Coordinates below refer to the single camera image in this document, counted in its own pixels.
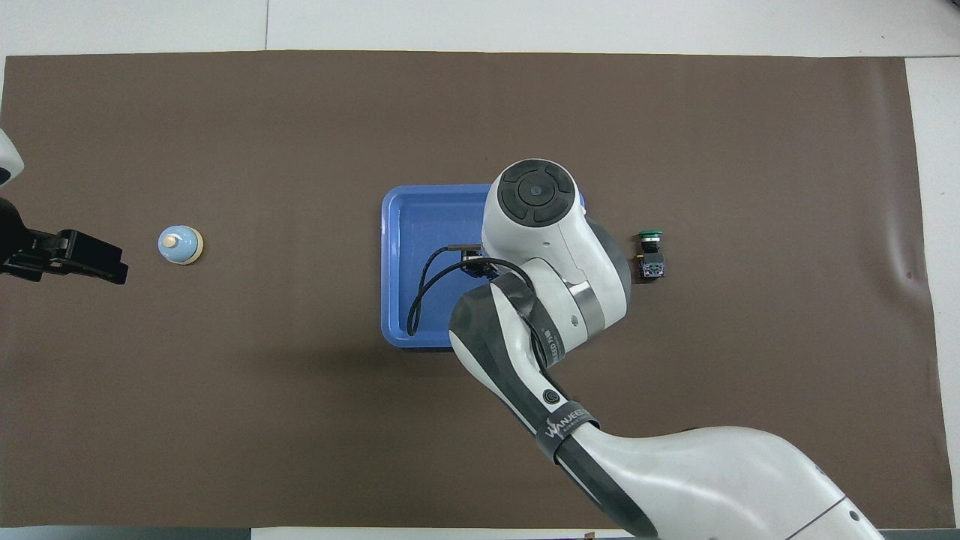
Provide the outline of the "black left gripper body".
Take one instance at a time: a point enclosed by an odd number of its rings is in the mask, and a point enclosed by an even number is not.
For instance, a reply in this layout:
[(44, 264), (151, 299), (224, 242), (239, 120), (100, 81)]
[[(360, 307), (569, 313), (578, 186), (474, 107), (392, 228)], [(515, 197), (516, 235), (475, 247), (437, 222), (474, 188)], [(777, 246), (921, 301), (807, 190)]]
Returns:
[(1, 199), (1, 263), (3, 266), (48, 266), (65, 255), (68, 237), (28, 229), (15, 206)]

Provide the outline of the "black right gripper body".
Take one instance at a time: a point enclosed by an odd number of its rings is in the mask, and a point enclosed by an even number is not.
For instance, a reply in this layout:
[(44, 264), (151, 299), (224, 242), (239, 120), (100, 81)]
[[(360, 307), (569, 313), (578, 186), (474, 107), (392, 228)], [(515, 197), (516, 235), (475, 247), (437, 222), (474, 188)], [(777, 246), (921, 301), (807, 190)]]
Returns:
[(500, 276), (497, 267), (482, 255), (463, 255), (460, 257), (460, 270), (473, 279), (492, 281)]

